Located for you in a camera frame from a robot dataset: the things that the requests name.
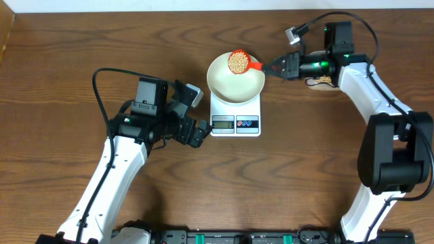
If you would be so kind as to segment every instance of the green connector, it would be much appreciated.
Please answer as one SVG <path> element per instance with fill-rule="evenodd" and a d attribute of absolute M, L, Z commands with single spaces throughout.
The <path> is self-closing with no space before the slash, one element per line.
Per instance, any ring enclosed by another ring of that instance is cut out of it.
<path fill-rule="evenodd" d="M 196 235 L 196 244 L 205 244 L 205 235 Z"/>
<path fill-rule="evenodd" d="M 291 235 L 284 235 L 283 236 L 283 244 L 292 244 L 292 236 Z"/>

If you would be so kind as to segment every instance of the green led light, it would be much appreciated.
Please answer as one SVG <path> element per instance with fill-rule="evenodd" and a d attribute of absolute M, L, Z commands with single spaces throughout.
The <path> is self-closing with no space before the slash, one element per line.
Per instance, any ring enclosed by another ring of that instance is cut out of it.
<path fill-rule="evenodd" d="M 324 68 L 328 67 L 328 62 L 326 62 L 326 61 L 321 62 L 321 66 Z"/>

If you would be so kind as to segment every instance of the red scoop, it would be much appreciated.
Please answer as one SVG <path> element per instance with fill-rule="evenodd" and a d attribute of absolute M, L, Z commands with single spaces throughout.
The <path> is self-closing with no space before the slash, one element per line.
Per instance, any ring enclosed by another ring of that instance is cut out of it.
<path fill-rule="evenodd" d="M 234 71 L 231 70 L 231 67 L 229 67 L 229 69 L 232 71 L 232 73 L 234 73 L 236 75 L 244 74 L 247 72 L 247 70 L 249 70 L 249 68 L 254 68 L 256 70 L 262 70 L 262 63 L 252 62 L 252 60 L 250 59 L 250 55 L 242 49 L 238 49 L 238 50 L 233 51 L 232 54 L 229 56 L 228 61 L 231 59 L 232 55 L 236 54 L 236 53 L 243 53 L 247 57 L 248 65 L 246 66 L 246 68 L 243 71 L 241 71 L 239 73 L 235 73 Z"/>

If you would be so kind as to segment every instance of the white wall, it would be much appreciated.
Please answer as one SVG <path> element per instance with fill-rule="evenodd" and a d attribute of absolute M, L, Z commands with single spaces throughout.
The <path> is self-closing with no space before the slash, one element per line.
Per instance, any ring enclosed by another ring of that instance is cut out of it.
<path fill-rule="evenodd" d="M 434 0 L 4 0 L 15 13 L 434 8 Z"/>

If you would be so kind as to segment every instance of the scale display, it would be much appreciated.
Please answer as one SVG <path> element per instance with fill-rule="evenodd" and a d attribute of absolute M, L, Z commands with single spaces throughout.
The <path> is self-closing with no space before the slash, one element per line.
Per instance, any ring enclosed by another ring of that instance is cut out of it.
<path fill-rule="evenodd" d="M 212 123 L 212 127 L 216 129 L 233 129 L 233 121 L 215 121 Z"/>

